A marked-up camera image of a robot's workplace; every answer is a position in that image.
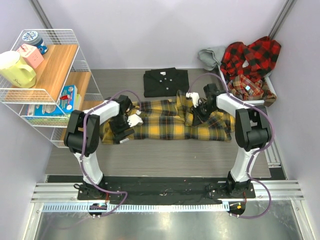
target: gray garment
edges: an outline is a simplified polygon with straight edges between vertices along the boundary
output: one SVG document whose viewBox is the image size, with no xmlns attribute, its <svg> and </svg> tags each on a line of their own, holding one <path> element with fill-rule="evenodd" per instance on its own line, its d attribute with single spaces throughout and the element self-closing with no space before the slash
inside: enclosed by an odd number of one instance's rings
<svg viewBox="0 0 320 240">
<path fill-rule="evenodd" d="M 198 52 L 198 59 L 205 64 L 205 70 L 211 71 L 217 65 L 221 65 L 221 60 L 224 57 L 225 51 L 225 46 L 205 48 Z"/>
</svg>

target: blue can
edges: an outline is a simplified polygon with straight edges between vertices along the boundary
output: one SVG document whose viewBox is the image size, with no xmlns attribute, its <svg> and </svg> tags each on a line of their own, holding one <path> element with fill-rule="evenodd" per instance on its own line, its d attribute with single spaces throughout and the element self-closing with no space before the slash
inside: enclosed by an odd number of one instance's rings
<svg viewBox="0 0 320 240">
<path fill-rule="evenodd" d="M 26 32 L 22 36 L 22 41 L 25 44 L 37 47 L 42 55 L 48 51 L 47 45 L 37 31 Z"/>
</svg>

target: yellow mug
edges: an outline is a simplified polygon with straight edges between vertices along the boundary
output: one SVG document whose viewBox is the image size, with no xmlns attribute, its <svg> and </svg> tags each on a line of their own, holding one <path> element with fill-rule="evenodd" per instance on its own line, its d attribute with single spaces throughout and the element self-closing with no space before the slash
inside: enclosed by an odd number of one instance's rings
<svg viewBox="0 0 320 240">
<path fill-rule="evenodd" d="M 0 54 L 0 75 L 13 85 L 28 89 L 36 84 L 36 72 L 17 51 Z"/>
</svg>

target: pink box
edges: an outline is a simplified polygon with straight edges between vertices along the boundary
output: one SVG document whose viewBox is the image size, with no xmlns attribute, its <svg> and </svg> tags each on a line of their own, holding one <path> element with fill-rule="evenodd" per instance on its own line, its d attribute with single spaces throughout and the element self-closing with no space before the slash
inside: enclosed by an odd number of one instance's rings
<svg viewBox="0 0 320 240">
<path fill-rule="evenodd" d="M 23 57 L 26 63 L 33 69 L 36 69 L 44 60 L 44 57 L 36 46 L 24 43 L 19 47 L 17 52 L 20 53 L 21 57 Z"/>
</svg>

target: black shirt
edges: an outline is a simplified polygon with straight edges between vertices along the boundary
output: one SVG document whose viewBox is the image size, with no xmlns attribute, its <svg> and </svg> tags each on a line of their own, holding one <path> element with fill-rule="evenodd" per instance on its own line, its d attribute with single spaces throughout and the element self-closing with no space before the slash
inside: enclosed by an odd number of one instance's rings
<svg viewBox="0 0 320 240">
<path fill-rule="evenodd" d="M 187 70 L 177 70 L 175 67 L 145 71 L 143 75 L 144 96 L 172 97 L 177 91 L 189 90 Z"/>
</svg>

